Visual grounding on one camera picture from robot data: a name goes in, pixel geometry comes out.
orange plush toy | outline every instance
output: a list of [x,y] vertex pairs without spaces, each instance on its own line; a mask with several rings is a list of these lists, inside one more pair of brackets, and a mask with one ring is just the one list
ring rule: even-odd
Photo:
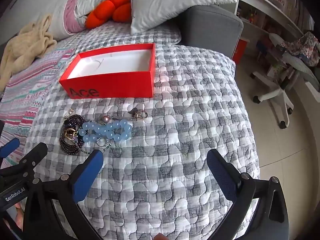
[[96,28],[110,18],[115,22],[131,22],[130,0],[105,0],[100,3],[87,17],[85,27]]

bolt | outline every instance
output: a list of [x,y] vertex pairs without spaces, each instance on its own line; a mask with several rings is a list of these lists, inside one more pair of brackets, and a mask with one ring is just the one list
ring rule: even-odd
[[69,179],[69,174],[63,174],[61,177],[60,177],[61,180],[67,180]]
[[241,177],[242,177],[243,179],[249,179],[249,178],[250,178],[250,175],[249,175],[248,173],[246,173],[246,172],[243,172],[243,173],[241,173]]
[[40,181],[40,180],[39,180],[38,178],[35,178],[35,179],[32,181],[32,183],[33,183],[33,184],[37,184],[39,181]]
[[273,181],[273,182],[275,182],[275,183],[278,183],[279,182],[279,179],[277,178],[277,177],[271,177],[271,180]]

floor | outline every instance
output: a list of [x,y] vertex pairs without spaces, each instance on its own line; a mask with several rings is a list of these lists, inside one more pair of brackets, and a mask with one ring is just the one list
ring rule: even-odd
[[303,106],[296,93],[288,93],[294,104],[290,125],[281,130],[278,120],[283,120],[281,109],[270,101],[252,102],[254,95],[267,92],[259,80],[251,79],[253,71],[263,73],[254,58],[244,56],[236,66],[236,83],[241,92],[252,125],[260,165],[261,179],[279,178],[289,217],[289,239],[294,239],[308,222],[316,201],[317,177],[311,128]]

beige plush blanket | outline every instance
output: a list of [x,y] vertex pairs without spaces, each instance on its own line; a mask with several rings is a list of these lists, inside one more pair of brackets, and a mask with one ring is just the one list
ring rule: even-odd
[[46,15],[37,23],[29,23],[9,40],[0,64],[0,92],[12,75],[28,68],[36,57],[42,57],[57,44],[47,32],[51,19],[51,15]]

blue gripper pad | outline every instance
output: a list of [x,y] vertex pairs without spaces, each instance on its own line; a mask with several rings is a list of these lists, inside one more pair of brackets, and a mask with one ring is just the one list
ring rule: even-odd
[[227,163],[216,149],[208,152],[207,165],[226,199],[235,202],[241,184],[237,169],[231,163]]
[[84,163],[78,165],[72,172],[80,172],[76,174],[78,177],[73,183],[73,200],[75,203],[84,200],[92,183],[97,177],[103,165],[103,154],[101,151],[94,150]]
[[20,146],[18,138],[13,138],[10,142],[6,143],[0,148],[0,158],[6,158],[10,153]]

